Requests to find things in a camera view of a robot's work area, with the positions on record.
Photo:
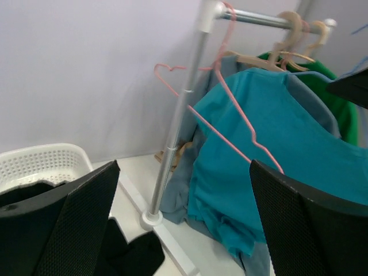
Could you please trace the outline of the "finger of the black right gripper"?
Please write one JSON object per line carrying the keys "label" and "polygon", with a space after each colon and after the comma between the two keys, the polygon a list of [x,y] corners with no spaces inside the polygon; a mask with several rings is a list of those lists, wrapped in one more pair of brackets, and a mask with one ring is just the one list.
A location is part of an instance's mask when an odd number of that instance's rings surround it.
{"label": "finger of the black right gripper", "polygon": [[367,69],[333,81],[327,85],[327,92],[352,102],[364,109],[368,105]]}

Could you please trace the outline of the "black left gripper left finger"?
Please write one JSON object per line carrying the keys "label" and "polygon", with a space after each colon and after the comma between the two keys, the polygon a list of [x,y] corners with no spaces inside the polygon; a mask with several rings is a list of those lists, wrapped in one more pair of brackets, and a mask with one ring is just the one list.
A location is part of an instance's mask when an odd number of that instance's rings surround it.
{"label": "black left gripper left finger", "polygon": [[93,275],[119,174],[112,161],[1,207],[1,275]]}

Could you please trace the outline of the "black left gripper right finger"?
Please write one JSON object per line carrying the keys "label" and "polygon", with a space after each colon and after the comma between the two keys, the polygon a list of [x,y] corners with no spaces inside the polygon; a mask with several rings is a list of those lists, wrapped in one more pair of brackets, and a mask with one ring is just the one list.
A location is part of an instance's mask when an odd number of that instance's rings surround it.
{"label": "black left gripper right finger", "polygon": [[276,275],[367,275],[367,206],[253,160],[250,179]]}

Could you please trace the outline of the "black t shirt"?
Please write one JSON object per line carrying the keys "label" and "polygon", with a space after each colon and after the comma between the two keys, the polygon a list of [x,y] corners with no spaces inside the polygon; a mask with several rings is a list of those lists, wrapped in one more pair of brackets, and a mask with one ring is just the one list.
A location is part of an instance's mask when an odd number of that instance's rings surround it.
{"label": "black t shirt", "polygon": [[[1,195],[1,207],[53,188],[41,182],[7,191]],[[154,233],[146,233],[128,242],[116,219],[108,217],[93,275],[152,275],[163,261],[162,246]]]}

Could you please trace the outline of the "teal t shirt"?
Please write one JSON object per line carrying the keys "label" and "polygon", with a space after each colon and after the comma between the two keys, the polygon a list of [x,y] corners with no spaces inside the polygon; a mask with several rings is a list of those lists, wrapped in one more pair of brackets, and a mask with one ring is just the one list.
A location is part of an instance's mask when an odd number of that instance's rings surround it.
{"label": "teal t shirt", "polygon": [[212,125],[193,164],[187,213],[202,221],[232,256],[264,242],[250,181],[251,159],[334,196],[367,204],[367,150],[327,132],[288,92],[288,73],[251,68],[195,106]]}

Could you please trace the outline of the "light blue wire hanger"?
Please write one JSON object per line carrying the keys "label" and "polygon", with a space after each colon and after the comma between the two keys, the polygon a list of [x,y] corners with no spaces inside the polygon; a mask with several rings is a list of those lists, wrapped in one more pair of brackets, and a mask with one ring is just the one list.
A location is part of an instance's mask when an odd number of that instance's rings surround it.
{"label": "light blue wire hanger", "polygon": [[[363,14],[339,14],[336,20],[327,18],[322,22],[329,28],[327,41],[323,46],[314,50],[310,57],[314,61],[318,60],[323,63],[337,78],[349,76],[361,67],[367,67],[367,16]],[[306,27],[308,30],[316,29],[319,31],[316,26],[312,25],[312,22],[308,23]],[[283,53],[282,60],[287,58],[288,53],[295,52]],[[300,66],[311,63],[294,55],[290,58]],[[295,71],[300,75],[309,73],[308,71],[298,71],[291,66],[287,66],[287,70]]]}

